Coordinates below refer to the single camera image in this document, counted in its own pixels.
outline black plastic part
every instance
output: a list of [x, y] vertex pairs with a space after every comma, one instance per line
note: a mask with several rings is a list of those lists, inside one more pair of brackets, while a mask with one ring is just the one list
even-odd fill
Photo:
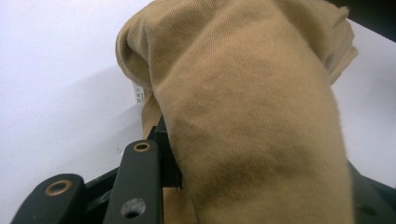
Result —
[[355, 221], [358, 224], [394, 224], [396, 215], [367, 182], [366, 177], [349, 164], [353, 183]]
[[125, 148], [105, 224], [163, 223], [160, 150], [149, 140]]
[[84, 189], [79, 175], [53, 176], [35, 187], [11, 223], [76, 223], [84, 211]]
[[155, 130], [155, 140], [162, 151], [162, 182], [164, 188], [182, 189], [182, 174], [178, 169], [172, 148], [169, 145], [168, 132], [161, 117]]

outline white label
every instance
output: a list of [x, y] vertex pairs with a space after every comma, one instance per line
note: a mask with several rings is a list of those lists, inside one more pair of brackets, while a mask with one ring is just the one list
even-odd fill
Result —
[[145, 93], [141, 86], [134, 84], [134, 98], [138, 104], [145, 103]]

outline beige fabric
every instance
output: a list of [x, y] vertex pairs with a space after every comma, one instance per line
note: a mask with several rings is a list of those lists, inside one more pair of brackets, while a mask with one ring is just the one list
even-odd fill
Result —
[[161, 113], [184, 189], [165, 222], [353, 223], [331, 84], [356, 56], [347, 9], [315, 0], [157, 0], [117, 58]]

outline bolt hole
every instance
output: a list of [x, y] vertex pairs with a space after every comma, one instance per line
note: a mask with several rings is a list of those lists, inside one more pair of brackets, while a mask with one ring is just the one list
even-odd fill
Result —
[[144, 152], [149, 150], [149, 144], [148, 143], [138, 143], [134, 146], [134, 150], [138, 152]]
[[121, 208], [121, 214], [125, 218], [139, 217], [146, 211], [146, 204], [143, 199], [132, 199]]
[[376, 217], [375, 209], [367, 204], [358, 204], [358, 209], [368, 216]]
[[58, 180], [50, 184], [46, 189], [45, 193], [49, 196], [56, 196], [66, 192], [72, 186], [70, 180]]

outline circular hole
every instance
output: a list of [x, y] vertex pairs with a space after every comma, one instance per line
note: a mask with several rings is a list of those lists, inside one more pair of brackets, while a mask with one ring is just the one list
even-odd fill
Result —
[[126, 218], [134, 218], [142, 215], [146, 210], [146, 204], [143, 199], [132, 199], [124, 203], [121, 208], [121, 214]]
[[72, 186], [70, 180], [58, 180], [50, 184], [46, 189], [45, 193], [49, 196], [55, 196], [66, 192]]
[[135, 151], [143, 152], [149, 150], [149, 143], [138, 143], [134, 146]]
[[66, 188], [66, 184], [65, 183], [58, 183], [54, 186], [52, 186], [49, 190], [53, 193], [62, 191], [64, 188]]
[[358, 204], [358, 209], [368, 216], [372, 216], [372, 217], [376, 216], [375, 209], [367, 204]]

